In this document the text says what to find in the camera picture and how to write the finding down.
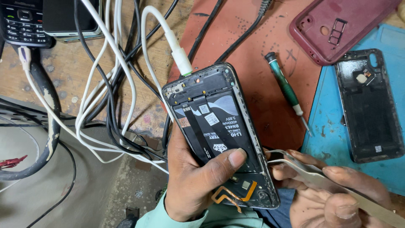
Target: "orange work mat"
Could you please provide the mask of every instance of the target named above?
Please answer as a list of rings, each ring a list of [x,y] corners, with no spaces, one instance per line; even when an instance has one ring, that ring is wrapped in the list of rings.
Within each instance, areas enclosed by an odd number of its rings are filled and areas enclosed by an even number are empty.
[[[298,149],[305,127],[271,73],[264,55],[276,52],[280,67],[293,87],[306,120],[309,118],[321,67],[291,37],[288,26],[312,0],[274,1],[256,30],[226,59],[236,69],[256,130],[264,146]],[[217,0],[195,0],[180,45],[188,53]],[[194,71],[213,64],[258,16],[261,0],[225,0],[198,48]],[[176,65],[168,82],[178,79]]]

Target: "metal tweezers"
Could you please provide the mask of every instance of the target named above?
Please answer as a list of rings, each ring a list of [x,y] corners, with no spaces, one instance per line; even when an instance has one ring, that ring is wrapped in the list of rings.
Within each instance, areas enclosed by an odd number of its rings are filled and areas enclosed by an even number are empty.
[[[330,192],[331,194],[346,193],[353,196],[359,203],[359,207],[366,211],[370,216],[380,219],[389,225],[396,228],[405,228],[405,219],[401,216],[395,214],[394,212],[380,206],[374,200],[367,197],[366,195],[342,185],[339,185],[328,177],[326,177],[322,170],[315,167],[314,165],[306,165],[295,159],[289,153],[282,150],[267,151],[267,153],[282,153],[287,159],[277,159],[268,162],[268,165],[277,165],[280,163],[285,163],[295,171],[298,172],[303,178],[305,178],[311,184]]]

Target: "maroon phone case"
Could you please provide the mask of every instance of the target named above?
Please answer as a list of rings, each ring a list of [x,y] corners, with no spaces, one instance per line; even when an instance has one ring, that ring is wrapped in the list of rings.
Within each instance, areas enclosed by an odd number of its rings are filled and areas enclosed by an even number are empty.
[[[296,16],[290,33],[320,66],[338,61],[401,0],[315,0]]]

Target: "phone case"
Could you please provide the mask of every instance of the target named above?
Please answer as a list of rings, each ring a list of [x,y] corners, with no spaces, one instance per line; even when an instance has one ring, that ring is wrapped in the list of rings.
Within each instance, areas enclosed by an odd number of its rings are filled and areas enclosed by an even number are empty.
[[[290,33],[314,62],[338,61],[402,0],[315,0],[296,16]]]
[[[223,184],[233,195],[222,191],[219,197],[233,197],[239,206],[278,208],[280,200],[232,65],[214,64],[165,85],[162,91],[201,166],[226,150],[246,151],[245,165]]]

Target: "green screwdriver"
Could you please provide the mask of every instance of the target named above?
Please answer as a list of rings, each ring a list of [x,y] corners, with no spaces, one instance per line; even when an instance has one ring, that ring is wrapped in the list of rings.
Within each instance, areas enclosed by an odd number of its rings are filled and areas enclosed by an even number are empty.
[[[280,66],[278,65],[278,62],[276,59],[276,54],[274,52],[270,52],[264,58],[270,64],[270,67],[274,72],[274,76],[276,77],[277,83],[280,86],[280,89],[281,89],[285,99],[292,106],[292,108],[294,108],[294,111],[297,114],[297,116],[301,117],[301,120],[303,121],[305,128],[307,129],[307,131],[309,133],[309,136],[312,137],[312,134],[311,134],[311,131],[309,130],[307,122],[305,121],[305,119],[303,117],[304,112],[301,109],[301,106],[298,102],[298,98],[295,95],[294,90],[292,89],[291,85],[288,83],[287,79],[284,77],[284,74],[281,71]]]

